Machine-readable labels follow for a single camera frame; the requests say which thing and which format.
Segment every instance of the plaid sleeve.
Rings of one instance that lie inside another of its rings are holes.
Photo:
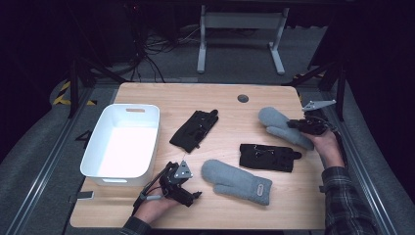
[[[139,218],[131,216],[119,231],[119,235],[147,235],[152,227]]]
[[[325,234],[377,234],[372,215],[357,194],[344,167],[322,173],[326,193]]]

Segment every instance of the person's arm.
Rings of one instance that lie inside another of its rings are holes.
[[[325,234],[376,234],[375,223],[345,169],[335,134],[304,134],[314,144],[325,165],[322,173],[326,194]]]
[[[162,195],[161,188],[157,188],[156,183],[149,195]],[[144,201],[137,212],[128,218],[119,234],[122,235],[147,235],[150,234],[152,227],[150,224],[160,218],[166,211],[179,205],[178,202],[162,197],[160,200]]]

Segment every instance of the table surface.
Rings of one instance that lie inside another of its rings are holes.
[[[247,95],[241,103],[237,97]],[[187,162],[193,178],[183,188],[201,197],[187,208],[176,207],[152,224],[155,228],[173,229],[324,229],[323,166],[315,151],[270,135],[259,122],[261,108],[272,106],[288,118],[302,118],[297,91],[287,86],[124,83],[115,103],[152,104],[161,110],[161,133],[153,174],[168,162]],[[217,109],[219,120],[200,149],[191,154],[169,144],[174,132],[194,111]],[[201,166],[217,159],[239,167],[239,146],[242,143],[288,146],[302,153],[295,160],[293,172],[254,170],[254,175],[273,181],[270,205],[261,206],[231,196],[215,194],[212,184],[201,177]],[[121,227],[132,211],[142,187],[99,186],[86,178],[81,191],[94,191],[91,200],[76,203],[70,224],[74,227]]]

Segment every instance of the metal stand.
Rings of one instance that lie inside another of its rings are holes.
[[[205,72],[207,54],[206,29],[213,27],[276,29],[275,39],[273,42],[269,42],[268,45],[277,73],[280,75],[284,74],[284,67],[277,49],[283,34],[288,12],[289,8],[285,8],[282,13],[207,13],[206,6],[202,6],[198,73]]]

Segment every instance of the gray mitten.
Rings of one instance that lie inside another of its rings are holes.
[[[204,163],[202,177],[214,184],[215,193],[235,196],[264,206],[269,205],[272,184],[269,179],[254,176],[218,160],[208,160]]]
[[[307,150],[313,150],[314,145],[296,128],[287,125],[289,119],[273,107],[266,107],[259,111],[260,122],[266,126],[266,132],[283,138],[293,144],[300,145]]]

